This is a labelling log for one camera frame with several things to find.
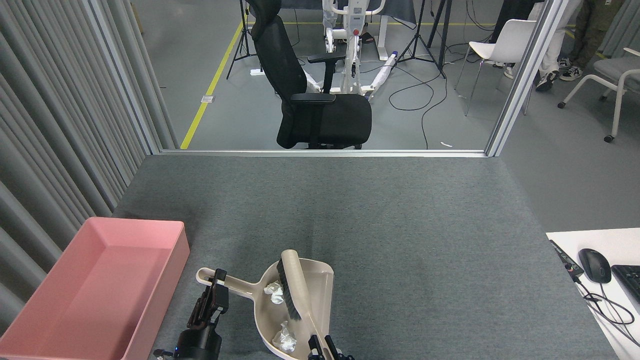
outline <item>dustpan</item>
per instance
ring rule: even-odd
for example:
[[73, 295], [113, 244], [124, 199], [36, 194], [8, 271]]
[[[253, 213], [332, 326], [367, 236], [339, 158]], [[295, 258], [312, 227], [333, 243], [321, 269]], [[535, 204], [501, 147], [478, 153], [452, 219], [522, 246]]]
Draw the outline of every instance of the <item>dustpan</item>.
[[[272, 282], [280, 280], [276, 268], [277, 265], [278, 262], [275, 262], [269, 266], [259, 282], [250, 283], [227, 275], [224, 285], [232, 293], [253, 301], [255, 326], [260, 333], [262, 342], [264, 342], [265, 346], [267, 346], [272, 353], [281, 359], [307, 360], [310, 351], [307, 341], [312, 335], [308, 327], [302, 324], [302, 322], [289, 318], [289, 312], [284, 302], [282, 304], [274, 304], [271, 301], [271, 295], [264, 293], [265, 287]], [[302, 271], [307, 282], [307, 288], [311, 298], [311, 308], [317, 321], [319, 332], [328, 334], [333, 292], [333, 269], [329, 264], [311, 259], [301, 258], [300, 265], [302, 266]], [[214, 277], [214, 274], [215, 270], [201, 268], [196, 273], [196, 280], [201, 284], [210, 286], [211, 282], [206, 279]], [[276, 333], [282, 330], [280, 324], [284, 321], [288, 321], [287, 328], [298, 341], [294, 352], [290, 354], [283, 352], [272, 343]]]

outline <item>brush bristles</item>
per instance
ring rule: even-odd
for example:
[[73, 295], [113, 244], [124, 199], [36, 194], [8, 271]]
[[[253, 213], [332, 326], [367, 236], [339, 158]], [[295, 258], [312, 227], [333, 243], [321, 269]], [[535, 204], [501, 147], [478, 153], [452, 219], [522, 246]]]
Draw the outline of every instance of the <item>brush bristles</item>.
[[289, 312], [289, 317], [292, 320], [301, 320], [300, 314], [298, 314], [298, 310], [296, 310], [296, 306], [293, 304], [293, 299], [291, 298], [291, 291], [289, 291], [289, 284], [287, 283], [287, 275], [284, 272], [284, 264], [282, 263], [282, 259], [278, 261], [278, 275], [280, 276], [280, 282], [282, 283], [282, 293], [284, 297], [284, 302], [287, 304], [287, 311]]

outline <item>chair seat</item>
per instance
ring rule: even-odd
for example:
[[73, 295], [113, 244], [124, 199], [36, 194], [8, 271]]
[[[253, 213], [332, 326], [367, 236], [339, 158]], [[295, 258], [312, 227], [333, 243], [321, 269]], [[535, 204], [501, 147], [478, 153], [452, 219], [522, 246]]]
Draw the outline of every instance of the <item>chair seat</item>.
[[480, 56], [485, 60], [495, 60], [499, 62], [504, 62], [504, 61], [500, 61], [499, 59], [491, 58], [491, 55], [493, 54], [493, 49], [495, 48], [495, 44], [486, 44], [484, 42], [470, 41], [469, 46], [476, 52], [476, 54], [478, 54], [478, 56]]
[[[360, 145], [371, 134], [371, 105], [364, 96], [337, 94], [335, 102], [322, 107], [319, 143]], [[291, 146], [310, 142], [311, 123], [317, 106], [297, 106], [289, 136]]]
[[[617, 84], [620, 76], [626, 71], [640, 69], [640, 56], [625, 56], [622, 58], [598, 60], [593, 64], [593, 67], [596, 71]], [[640, 92], [640, 74], [629, 75], [625, 80], [625, 88], [634, 92]]]

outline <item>keyboard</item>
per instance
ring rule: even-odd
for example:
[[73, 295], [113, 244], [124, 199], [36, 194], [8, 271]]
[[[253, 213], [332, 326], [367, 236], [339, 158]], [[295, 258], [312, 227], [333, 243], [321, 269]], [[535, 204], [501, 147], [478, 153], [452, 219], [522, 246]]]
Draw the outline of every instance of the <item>keyboard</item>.
[[640, 265], [613, 265], [611, 272], [627, 290], [629, 297], [633, 297], [636, 305], [640, 304]]

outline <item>gray curtain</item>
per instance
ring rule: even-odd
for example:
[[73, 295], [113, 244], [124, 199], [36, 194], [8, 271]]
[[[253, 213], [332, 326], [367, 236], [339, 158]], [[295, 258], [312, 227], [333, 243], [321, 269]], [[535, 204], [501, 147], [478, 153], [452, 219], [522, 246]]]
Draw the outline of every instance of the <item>gray curtain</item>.
[[624, 47], [640, 51], [639, 0], [625, 1], [600, 46], [600, 52], [610, 58], [619, 58], [625, 54]]
[[84, 220], [176, 145], [128, 1], [0, 1], [0, 334]]

